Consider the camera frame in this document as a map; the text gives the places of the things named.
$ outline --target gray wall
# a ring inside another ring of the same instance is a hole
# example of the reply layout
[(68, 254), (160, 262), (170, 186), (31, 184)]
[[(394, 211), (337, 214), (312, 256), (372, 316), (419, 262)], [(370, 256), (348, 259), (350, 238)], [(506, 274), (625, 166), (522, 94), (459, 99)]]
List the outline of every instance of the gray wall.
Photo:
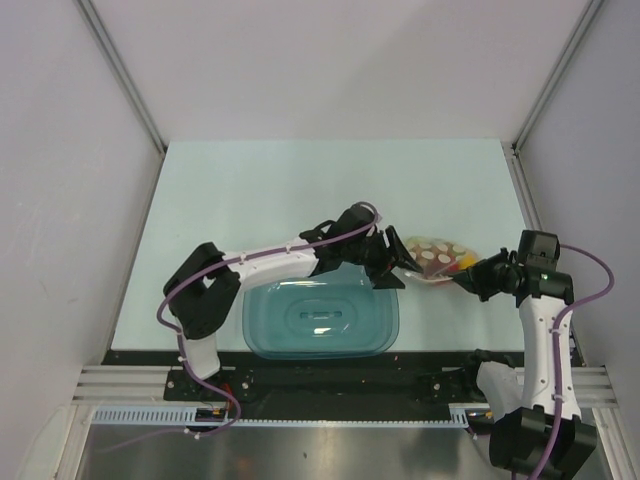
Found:
[(71, 0), (0, 15), (0, 478), (108, 334), (159, 158)]
[[(613, 0), (598, 19), (523, 151), (547, 229), (605, 259), (617, 286), (575, 315), (589, 363), (606, 364), (640, 439), (640, 2)], [(578, 295), (606, 276), (564, 255)]]

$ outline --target cable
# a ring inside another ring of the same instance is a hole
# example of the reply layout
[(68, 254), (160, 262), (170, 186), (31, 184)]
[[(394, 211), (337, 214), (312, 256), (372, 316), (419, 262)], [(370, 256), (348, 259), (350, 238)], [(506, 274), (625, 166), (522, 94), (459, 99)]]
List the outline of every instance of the cable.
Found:
[[(308, 249), (312, 249), (312, 248), (318, 248), (318, 247), (323, 247), (325, 245), (330, 245), (332, 243), (336, 243), (336, 242), (340, 242), (342, 240), (346, 240), (347, 238), (351, 238), (355, 235), (359, 235), (361, 233), (364, 232), (368, 232), (369, 230), (371, 230), (372, 228), (374, 228), (376, 226), (376, 224), (380, 221), (381, 217), (380, 214), (378, 213), (378, 210), (376, 209), (376, 207), (373, 206), (373, 204), (369, 203), (369, 202), (356, 202), (355, 205), (360, 205), (363, 206), (365, 208), (368, 208), (369, 210), (371, 210), (371, 212), (373, 213), (373, 220), (368, 223), (367, 225), (357, 228), (355, 230), (352, 230), (351, 232), (348, 233), (344, 233), (342, 235), (338, 235), (337, 237), (333, 237), (333, 238), (329, 238), (327, 240), (320, 240), (318, 242), (314, 242), (314, 243), (309, 243), (307, 245), (295, 245), (295, 246), (284, 246), (284, 247), (278, 247), (278, 248), (272, 248), (269, 250), (262, 250), (259, 252), (254, 252), (254, 253), (250, 253), (248, 255), (246, 255), (244, 258), (243, 257), (234, 257), (234, 258), (230, 258), (227, 260), (223, 260), (221, 262), (218, 262), (214, 265), (211, 265), (207, 268), (204, 268), (202, 270), (200, 270), (199, 272), (194, 273), (193, 275), (191, 275), (189, 278), (187, 278), (186, 280), (184, 280), (182, 283), (178, 284), (173, 290), (171, 290), (167, 296), (165, 297), (165, 299), (160, 303), (160, 306), (158, 307), (158, 311), (156, 312), (156, 319), (158, 320), (158, 322), (167, 327), (170, 328), (171, 330), (173, 330), (177, 335), (178, 335), (178, 350), (180, 352), (180, 358), (182, 359), (182, 365), (183, 368), (185, 369), (185, 371), (189, 374), (189, 376), (199, 385), (201, 385), (202, 387), (211, 390), (214, 393), (217, 393), (218, 395), (222, 395), (223, 397), (225, 397), (227, 400), (229, 400), (231, 403), (233, 403), (234, 407), (236, 408), (236, 412), (235, 412), (235, 416), (229, 420), (227, 423), (225, 423), (224, 425), (221, 425), (219, 427), (217, 427), (215, 430), (212, 430), (211, 432), (204, 432), (204, 433), (197, 433), (194, 435), (194, 438), (199, 439), (202, 437), (210, 437), (213, 435), (216, 435), (218, 433), (221, 433), (229, 428), (231, 428), (231, 426), (236, 423), (238, 420), (240, 420), (240, 417), (242, 416), (242, 407), (240, 406), (240, 403), (238, 402), (238, 400), (230, 393), (226, 392), (225, 390), (222, 390), (214, 385), (211, 385), (207, 382), (205, 382), (203, 379), (201, 379), (200, 377), (198, 377), (195, 372), (193, 371), (193, 369), (191, 368), (191, 365), (189, 364), (188, 360), (187, 360), (187, 356), (185, 353), (185, 348), (184, 348), (184, 338), (182, 335), (182, 329), (171, 323), (166, 321), (164, 318), (162, 318), (162, 313), (164, 312), (165, 308), (167, 308), (169, 306), (169, 303), (176, 297), (176, 295), (178, 295), (182, 290), (184, 290), (185, 288), (187, 288), (189, 285), (191, 285), (193, 282), (196, 282), (200, 279), (202, 279), (204, 276), (210, 274), (211, 272), (228, 266), (228, 265), (234, 265), (236, 263), (240, 263), (242, 261), (247, 261), (247, 260), (254, 260), (256, 258), (262, 258), (262, 257), (267, 257), (270, 255), (276, 255), (278, 253), (287, 253), (287, 252), (297, 252), (297, 251), (301, 251), (301, 250), (308, 250)], [(107, 453), (107, 452), (112, 452), (114, 450), (117, 450), (119, 448), (122, 447), (126, 447), (129, 445), (132, 445), (134, 443), (137, 443), (139, 441), (142, 440), (146, 440), (147, 438), (151, 438), (151, 437), (155, 437), (156, 435), (163, 435), (165, 433), (177, 433), (177, 432), (184, 432), (184, 433), (189, 433), (188, 429), (183, 430), (183, 429), (177, 429), (177, 428), (171, 428), (171, 429), (163, 429), (163, 430), (159, 430), (156, 432), (151, 432), (145, 435), (141, 435), (140, 437), (136, 437), (133, 438), (131, 440), (127, 440), (126, 442), (122, 442), (119, 443), (117, 445), (114, 445), (112, 447), (108, 447), (106, 449), (101, 449), (100, 452), (102, 453)]]
[[(551, 452), (553, 451), (553, 447), (555, 446), (556, 439), (558, 438), (558, 432), (560, 431), (560, 422), (562, 420), (562, 363), (561, 363), (562, 359), (560, 356), (560, 332), (558, 328), (560, 327), (560, 324), (562, 323), (562, 320), (564, 319), (564, 317), (566, 317), (569, 312), (572, 312), (573, 310), (575, 310), (576, 308), (582, 305), (585, 305), (589, 302), (597, 300), (598, 298), (604, 297), (607, 293), (611, 291), (611, 289), (615, 285), (615, 277), (613, 276), (613, 272), (611, 271), (611, 268), (609, 268), (609, 266), (603, 260), (600, 260), (598, 257), (593, 255), (592, 253), (589, 253), (586, 250), (582, 250), (581, 248), (578, 248), (578, 247), (573, 247), (571, 245), (562, 245), (562, 244), (560, 245), (560, 247), (567, 250), (573, 250), (574, 252), (578, 252), (586, 257), (589, 257), (591, 260), (599, 264), (607, 272), (607, 275), (609, 277), (609, 283), (604, 289), (602, 289), (598, 293), (589, 295), (588, 297), (580, 299), (577, 302), (564, 307), (556, 317), (555, 321), (553, 322), (553, 333), (552, 333), (553, 335), (552, 337), (553, 367), (554, 367), (554, 375), (555, 375), (555, 382), (556, 382), (556, 388), (555, 388), (556, 400), (555, 400), (554, 412), (553, 412), (553, 415), (554, 415), (553, 426), (551, 427), (551, 433), (549, 434), (549, 441), (547, 442), (547, 446), (542, 452), (542, 456), (538, 461), (538, 465), (529, 476), (529, 480), (537, 480), (538, 477), (540, 476), (540, 473), (542, 473), (542, 470), (544, 470), (544, 467), (549, 461), (549, 457), (551, 456)], [(512, 479), (516, 478), (515, 473), (512, 475), (511, 478)]]

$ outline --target white wall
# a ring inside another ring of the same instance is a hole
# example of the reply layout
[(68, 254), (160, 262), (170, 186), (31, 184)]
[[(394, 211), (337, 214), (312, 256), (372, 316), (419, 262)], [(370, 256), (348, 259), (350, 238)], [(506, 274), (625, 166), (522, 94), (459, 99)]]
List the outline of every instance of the white wall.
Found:
[(0, 15), (0, 477), (96, 354), (160, 161), (71, 0)]
[(164, 138), (513, 140), (587, 0), (96, 0)]
[[(523, 152), (545, 227), (602, 256), (617, 286), (575, 315), (592, 365), (606, 364), (640, 440), (640, 2), (608, 3)], [(565, 254), (578, 293), (606, 276)]]

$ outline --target purple cable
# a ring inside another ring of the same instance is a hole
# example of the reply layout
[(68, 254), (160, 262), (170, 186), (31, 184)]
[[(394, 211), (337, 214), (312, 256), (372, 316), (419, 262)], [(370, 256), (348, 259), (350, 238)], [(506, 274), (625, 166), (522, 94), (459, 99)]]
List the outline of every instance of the purple cable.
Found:
[[(361, 205), (363, 207), (368, 208), (369, 210), (371, 210), (371, 212), (373, 213), (373, 221), (367, 225), (365, 225), (364, 227), (360, 227), (357, 228), (351, 232), (348, 233), (344, 233), (342, 235), (338, 235), (337, 237), (333, 237), (327, 240), (320, 240), (318, 242), (315, 243), (309, 243), (307, 245), (295, 245), (290, 247), (287, 250), (287, 247), (278, 247), (278, 248), (272, 248), (270, 250), (262, 250), (260, 252), (254, 252), (254, 253), (250, 253), (248, 254), (244, 261), (247, 260), (254, 260), (256, 258), (262, 258), (262, 257), (267, 257), (269, 255), (276, 255), (278, 253), (286, 253), (287, 251), (292, 251), (292, 252), (298, 252), (301, 250), (308, 250), (311, 248), (317, 248), (317, 247), (323, 247), (325, 245), (330, 245), (332, 243), (336, 243), (336, 242), (340, 242), (342, 240), (346, 240), (347, 238), (351, 238), (355, 235), (359, 235), (360, 233), (364, 233), (364, 232), (368, 232), (369, 230), (371, 230), (373, 227), (376, 226), (376, 224), (380, 221), (380, 215), (378, 213), (378, 210), (376, 209), (376, 207), (374, 207), (371, 203), (369, 202), (356, 202), (355, 205)], [(225, 423), (224, 425), (221, 425), (219, 427), (217, 427), (215, 430), (212, 430), (210, 432), (200, 432), (198, 435), (198, 438), (201, 437), (210, 437), (213, 436), (215, 434), (218, 434), (220, 432), (223, 432), (224, 430), (227, 430), (229, 428), (231, 428), (231, 426), (236, 423), (238, 420), (240, 420), (240, 417), (242, 415), (242, 408), (240, 407), (240, 403), (238, 402), (238, 400), (231, 395), (230, 393), (215, 387), (213, 385), (210, 385), (209, 383), (205, 382), (204, 380), (202, 380), (200, 377), (198, 377), (195, 372), (193, 371), (193, 369), (191, 368), (191, 365), (189, 365), (189, 362), (187, 361), (187, 356), (185, 354), (185, 350), (184, 350), (184, 340), (182, 338), (182, 329), (180, 327), (178, 327), (177, 325), (174, 325), (171, 322), (167, 322), (164, 318), (162, 318), (162, 312), (164, 312), (164, 309), (167, 308), (167, 306), (169, 305), (169, 303), (171, 302), (171, 300), (173, 300), (176, 295), (178, 295), (182, 290), (184, 290), (185, 288), (187, 288), (189, 285), (191, 285), (193, 282), (196, 282), (198, 280), (200, 280), (202, 277), (210, 274), (211, 272), (217, 270), (218, 268), (224, 267), (224, 266), (228, 266), (228, 265), (234, 265), (236, 263), (240, 263), (242, 261), (241, 257), (234, 257), (234, 258), (230, 258), (227, 260), (223, 260), (222, 262), (218, 262), (214, 265), (211, 265), (207, 268), (203, 268), (202, 270), (200, 270), (197, 273), (194, 273), (193, 275), (191, 275), (189, 278), (187, 278), (185, 281), (183, 281), (182, 283), (178, 284), (173, 290), (171, 290), (169, 292), (169, 294), (165, 297), (165, 299), (162, 301), (162, 303), (160, 303), (160, 306), (158, 307), (158, 311), (156, 312), (156, 319), (158, 320), (158, 322), (160, 322), (161, 325), (170, 328), (171, 330), (173, 330), (174, 332), (176, 332), (178, 334), (178, 350), (180, 351), (180, 356), (182, 357), (182, 365), (185, 369), (185, 371), (189, 374), (189, 376), (199, 385), (203, 386), (204, 388), (211, 390), (219, 395), (222, 395), (223, 397), (225, 397), (226, 399), (228, 399), (230, 402), (233, 403), (234, 407), (236, 408), (236, 414), (235, 416), (229, 420), (227, 423)], [(140, 442), (142, 440), (146, 440), (148, 438), (152, 438), (155, 437), (157, 435), (164, 435), (165, 433), (178, 433), (178, 432), (184, 432), (183, 429), (178, 429), (178, 428), (166, 428), (163, 430), (157, 430), (155, 432), (150, 432), (147, 433), (145, 435), (141, 435), (139, 437), (133, 438), (131, 440), (127, 440), (125, 442), (119, 443), (117, 445), (114, 445), (112, 447), (108, 447), (105, 449), (101, 449), (100, 452), (102, 453), (107, 453), (107, 452), (111, 452), (114, 450), (117, 450), (119, 448), (122, 447), (126, 447), (129, 445), (132, 445), (134, 443)]]
[[(558, 432), (560, 431), (560, 421), (562, 420), (562, 363), (561, 363), (562, 359), (560, 357), (560, 332), (558, 331), (558, 328), (560, 327), (560, 324), (562, 323), (562, 320), (564, 319), (564, 317), (566, 317), (569, 312), (575, 310), (576, 308), (582, 305), (585, 305), (589, 302), (597, 300), (598, 298), (604, 297), (607, 293), (611, 291), (611, 289), (615, 285), (615, 277), (613, 276), (613, 272), (611, 271), (609, 266), (606, 263), (604, 263), (604, 261), (600, 260), (598, 257), (587, 252), (586, 250), (582, 250), (581, 248), (572, 247), (571, 245), (560, 245), (560, 246), (564, 249), (573, 250), (574, 252), (581, 253), (582, 255), (589, 257), (591, 260), (599, 264), (607, 272), (607, 275), (609, 276), (609, 283), (604, 289), (602, 289), (598, 293), (589, 295), (588, 297), (582, 298), (577, 302), (564, 307), (558, 314), (555, 321), (553, 322), (553, 337), (552, 337), (553, 368), (554, 368), (554, 375), (555, 375), (555, 381), (556, 381), (556, 388), (555, 388), (556, 400), (555, 400), (555, 406), (554, 406), (554, 412), (553, 412), (553, 415), (554, 415), (553, 426), (551, 427), (551, 433), (549, 434), (549, 441), (547, 442), (547, 446), (542, 452), (542, 456), (538, 461), (538, 465), (529, 476), (529, 480), (537, 480), (538, 477), (540, 476), (540, 473), (542, 473), (542, 470), (544, 470), (544, 467), (549, 461), (549, 457), (551, 456), (551, 452), (553, 451), (553, 447), (555, 446), (556, 439), (558, 438)], [(516, 478), (515, 473), (513, 473), (511, 478), (512, 479)]]

